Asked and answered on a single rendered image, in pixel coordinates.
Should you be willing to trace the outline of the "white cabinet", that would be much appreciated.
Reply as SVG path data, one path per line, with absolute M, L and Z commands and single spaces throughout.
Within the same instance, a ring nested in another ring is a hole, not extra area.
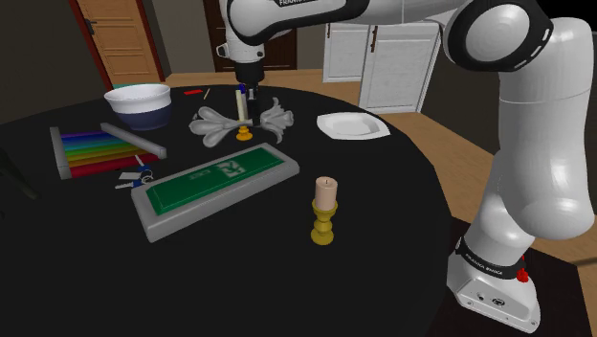
M 440 27 L 430 21 L 382 26 L 328 24 L 322 80 L 358 81 L 358 106 L 369 112 L 418 112 L 440 44 Z

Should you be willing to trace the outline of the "thick candle gold holder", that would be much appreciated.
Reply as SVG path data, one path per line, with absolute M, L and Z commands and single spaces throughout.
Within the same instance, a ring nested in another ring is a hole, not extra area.
M 318 245 L 328 245 L 333 241 L 332 216 L 336 213 L 338 182 L 331 177 L 321 176 L 315 181 L 315 197 L 312 208 L 316 217 L 311 239 Z

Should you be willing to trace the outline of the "silver bow ornament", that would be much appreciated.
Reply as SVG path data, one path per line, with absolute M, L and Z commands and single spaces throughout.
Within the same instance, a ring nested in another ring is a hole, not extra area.
M 284 130 L 294 122 L 293 112 L 284 109 L 279 99 L 273 97 L 273 106 L 260 114 L 257 128 L 273 132 L 276 135 L 276 142 L 280 144 Z M 241 126 L 254 127 L 254 122 L 252 120 L 240 122 L 226 118 L 208 106 L 202 106 L 188 125 L 193 134 L 203 136 L 203 145 L 208 148 L 218 145 L 229 132 Z

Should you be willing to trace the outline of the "white and blue bowl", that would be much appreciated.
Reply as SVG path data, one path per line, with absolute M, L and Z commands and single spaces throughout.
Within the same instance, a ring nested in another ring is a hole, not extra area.
M 117 117 L 133 130 L 152 130 L 169 123 L 170 87 L 146 83 L 124 86 L 104 94 Z

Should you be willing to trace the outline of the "black round table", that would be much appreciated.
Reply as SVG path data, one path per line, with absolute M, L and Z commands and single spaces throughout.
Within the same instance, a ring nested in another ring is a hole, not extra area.
M 435 169 L 398 129 L 337 141 L 319 115 L 349 104 L 264 87 L 291 110 L 299 173 L 156 242 L 105 172 L 61 180 L 49 128 L 114 122 L 93 100 L 0 125 L 39 193 L 0 178 L 0 337 L 424 337 L 446 286 L 451 215 Z M 311 239 L 315 181 L 338 182 L 333 241 Z

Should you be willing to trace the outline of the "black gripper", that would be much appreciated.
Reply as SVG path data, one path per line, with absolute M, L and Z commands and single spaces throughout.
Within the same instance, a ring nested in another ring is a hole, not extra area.
M 260 125 L 260 112 L 257 99 L 258 84 L 264 80 L 265 73 L 262 61 L 234 64 L 235 77 L 239 83 L 246 85 L 246 100 L 248 118 L 253 126 Z

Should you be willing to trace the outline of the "slim cream candle gold holder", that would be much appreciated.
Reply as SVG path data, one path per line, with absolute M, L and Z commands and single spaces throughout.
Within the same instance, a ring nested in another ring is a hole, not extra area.
M 246 125 L 246 113 L 245 113 L 245 102 L 243 94 L 241 93 L 240 89 L 235 91 L 236 97 L 236 105 L 237 105 L 237 112 L 238 112 L 238 121 L 240 122 L 240 126 L 238 128 L 238 133 L 236 134 L 236 139 L 238 141 L 249 141 L 252 139 L 253 134 L 250 132 L 249 127 Z

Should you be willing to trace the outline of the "keys with blue tag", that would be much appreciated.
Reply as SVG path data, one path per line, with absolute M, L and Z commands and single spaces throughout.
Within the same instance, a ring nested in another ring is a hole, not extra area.
M 135 156 L 135 159 L 139 164 L 137 171 L 122 172 L 119 176 L 119 179 L 126 180 L 126 183 L 118 184 L 115 187 L 116 190 L 125 188 L 137 188 L 153 180 L 153 171 L 150 169 L 150 166 L 146 165 L 138 155 Z

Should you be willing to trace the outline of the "light wooden door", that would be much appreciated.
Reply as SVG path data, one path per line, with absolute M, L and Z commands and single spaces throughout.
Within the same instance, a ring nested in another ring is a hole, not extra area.
M 165 80 L 143 0 L 68 3 L 108 90 Z

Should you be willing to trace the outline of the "white square plate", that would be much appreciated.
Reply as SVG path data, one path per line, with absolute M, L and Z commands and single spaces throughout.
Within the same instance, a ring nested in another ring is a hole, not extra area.
M 372 140 L 390 135 L 386 124 L 375 116 L 359 112 L 338 112 L 320 115 L 317 126 L 335 140 Z

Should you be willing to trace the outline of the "green sign grey frame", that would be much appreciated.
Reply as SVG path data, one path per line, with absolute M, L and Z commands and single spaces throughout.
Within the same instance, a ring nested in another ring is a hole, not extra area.
M 169 236 L 299 173 L 299 164 L 262 143 L 131 191 L 150 242 Z

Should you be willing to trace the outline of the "rainbow xylophone grey bars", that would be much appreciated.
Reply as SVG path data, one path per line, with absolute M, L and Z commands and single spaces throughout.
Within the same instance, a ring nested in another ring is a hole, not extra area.
M 102 123 L 99 131 L 62 133 L 57 126 L 49 131 L 61 180 L 144 167 L 167 157 L 164 146 L 109 123 Z

